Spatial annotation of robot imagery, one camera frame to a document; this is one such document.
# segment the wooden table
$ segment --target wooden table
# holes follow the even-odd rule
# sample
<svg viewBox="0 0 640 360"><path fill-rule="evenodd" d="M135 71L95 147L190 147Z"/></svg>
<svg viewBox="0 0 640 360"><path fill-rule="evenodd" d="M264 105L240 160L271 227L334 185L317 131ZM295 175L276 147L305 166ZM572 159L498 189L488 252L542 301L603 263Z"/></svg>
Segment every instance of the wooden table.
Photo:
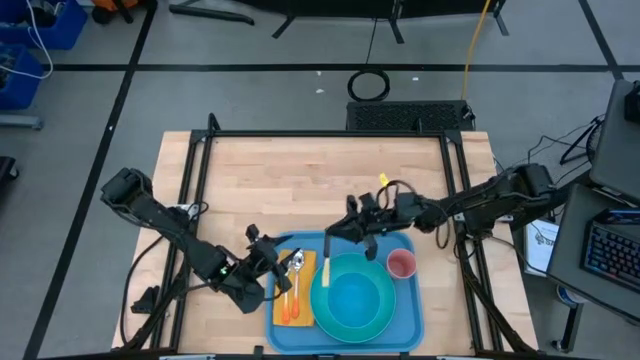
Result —
<svg viewBox="0 0 640 360"><path fill-rule="evenodd" d="M154 195L164 204L177 201L188 139L188 132L164 135L153 176ZM487 134L463 133L463 140L472 185L495 175ZM456 188L460 190L455 149L451 145L449 152ZM194 162L190 201L200 156ZM382 172L389 179L409 182L427 197L439 199L447 195L437 139L215 138L204 194L210 208L200 219L198 237L244 256L244 232L249 224L255 223L262 233L274 236L290 230L322 230L344 216L347 195L375 193L380 188L378 176ZM418 259L425 323L424 340L411 354L472 354L463 280L452 253L453 241L447 249L439 250L434 234L425 235L415 229L406 233L413 240ZM511 240L506 225L496 225L494 234ZM154 231L142 229L135 256L157 236ZM496 305L525 342L537 348L515 252L491 240L486 240L484 247ZM140 262L131 280L129 305L148 286L161 283L167 249L168 242L164 241ZM199 280L194 277L191 284L197 283ZM190 293L186 304L180 352L249 354L255 345L263 345L265 353L274 353L265 338L264 305L243 315L226 295L206 289ZM484 347L490 348L486 312L479 302L478 312ZM171 308L163 344L169 342L172 315ZM130 338L146 315L127 310L125 319ZM121 344L117 331L113 343Z"/></svg>

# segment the box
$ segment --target box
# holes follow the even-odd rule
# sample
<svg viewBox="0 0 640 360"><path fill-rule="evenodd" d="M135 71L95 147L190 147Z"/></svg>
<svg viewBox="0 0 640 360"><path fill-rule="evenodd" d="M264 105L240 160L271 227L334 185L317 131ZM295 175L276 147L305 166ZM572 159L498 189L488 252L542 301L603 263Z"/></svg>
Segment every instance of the box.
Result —
<svg viewBox="0 0 640 360"><path fill-rule="evenodd" d="M38 33L42 38L44 46L50 49L69 50L76 44L76 40L82 32L84 24L87 22L87 13L78 5L76 0L46 0L55 5L64 3L64 9L56 23L50 28L38 28ZM23 44L31 48L37 47L34 40L36 34L31 30L29 35L27 26L0 27L0 42L7 44Z"/></svg>
<svg viewBox="0 0 640 360"><path fill-rule="evenodd" d="M0 22L20 22L27 11L26 0L0 0Z"/></svg>
<svg viewBox="0 0 640 360"><path fill-rule="evenodd" d="M12 70L42 76L42 65L29 54L26 46L0 45L0 54L4 54L7 49L16 59ZM38 85L40 85L40 79L10 74L5 86L0 88L0 110L28 108L33 101L36 90L38 90Z"/></svg>

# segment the yellow cloth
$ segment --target yellow cloth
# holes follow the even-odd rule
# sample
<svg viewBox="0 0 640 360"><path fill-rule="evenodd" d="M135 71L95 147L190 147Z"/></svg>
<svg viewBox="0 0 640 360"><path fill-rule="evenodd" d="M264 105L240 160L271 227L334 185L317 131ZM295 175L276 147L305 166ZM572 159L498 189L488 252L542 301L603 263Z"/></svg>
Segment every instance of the yellow cloth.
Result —
<svg viewBox="0 0 640 360"><path fill-rule="evenodd" d="M273 324L280 326L313 326L313 313L311 312L311 281L313 281L313 275L316 272L316 253L315 251L304 250L304 265L299 272L300 288L298 289L298 305L300 308L300 315L298 318L293 318L293 297L294 288L287 292L289 297L289 324L284 324L282 321L282 313L284 308L284 297L282 294L277 298L273 304ZM278 261L284 259L287 255L291 254L291 250L282 250L279 255ZM293 268L289 271L289 280L291 284L295 286L296 272ZM276 286L275 293L277 294L279 289Z"/></svg>

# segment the pink cup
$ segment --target pink cup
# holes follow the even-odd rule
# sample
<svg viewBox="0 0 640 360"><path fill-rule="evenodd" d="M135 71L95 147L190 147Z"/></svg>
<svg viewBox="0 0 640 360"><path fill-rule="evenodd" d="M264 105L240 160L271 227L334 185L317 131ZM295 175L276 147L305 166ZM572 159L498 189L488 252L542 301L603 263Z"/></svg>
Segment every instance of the pink cup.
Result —
<svg viewBox="0 0 640 360"><path fill-rule="evenodd" d="M394 279L408 279L416 273L416 257L407 249L395 249L387 257L387 271Z"/></svg>

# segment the teal plate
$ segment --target teal plate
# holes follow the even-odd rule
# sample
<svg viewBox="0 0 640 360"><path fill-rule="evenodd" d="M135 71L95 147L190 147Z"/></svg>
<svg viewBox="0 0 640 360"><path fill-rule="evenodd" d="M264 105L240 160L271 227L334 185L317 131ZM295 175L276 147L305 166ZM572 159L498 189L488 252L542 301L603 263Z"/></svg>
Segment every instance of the teal plate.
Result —
<svg viewBox="0 0 640 360"><path fill-rule="evenodd" d="M333 257L328 288L322 287L323 270L311 284L311 310L322 330L342 342L362 343L389 326L396 291L381 264L356 253Z"/></svg>

